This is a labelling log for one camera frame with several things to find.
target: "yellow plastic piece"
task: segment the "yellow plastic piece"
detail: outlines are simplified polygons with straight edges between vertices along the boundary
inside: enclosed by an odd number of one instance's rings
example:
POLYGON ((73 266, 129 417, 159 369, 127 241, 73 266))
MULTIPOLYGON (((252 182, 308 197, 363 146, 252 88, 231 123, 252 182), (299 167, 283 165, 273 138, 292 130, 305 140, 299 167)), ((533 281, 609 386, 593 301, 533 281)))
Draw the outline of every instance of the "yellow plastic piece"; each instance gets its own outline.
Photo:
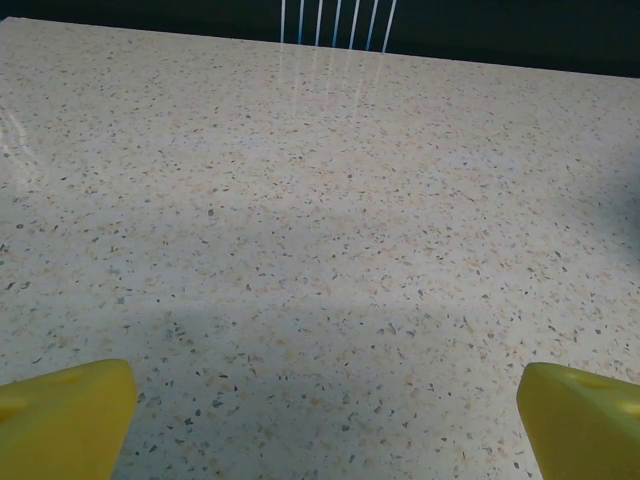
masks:
POLYGON ((108 480, 136 405, 127 362, 0 387, 0 479, 108 480))
POLYGON ((640 479, 640 387, 529 364, 518 408, 545 480, 640 479))

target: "terrazzo surface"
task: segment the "terrazzo surface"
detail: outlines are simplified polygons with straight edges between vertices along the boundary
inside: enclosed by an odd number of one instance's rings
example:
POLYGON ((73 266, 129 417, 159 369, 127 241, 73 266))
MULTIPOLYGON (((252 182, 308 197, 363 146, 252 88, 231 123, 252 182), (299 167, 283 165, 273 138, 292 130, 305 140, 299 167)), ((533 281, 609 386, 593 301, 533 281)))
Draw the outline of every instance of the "terrazzo surface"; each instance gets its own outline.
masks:
POLYGON ((539 479, 640 382, 640 81, 8 19, 0 383, 127 359, 114 479, 539 479))

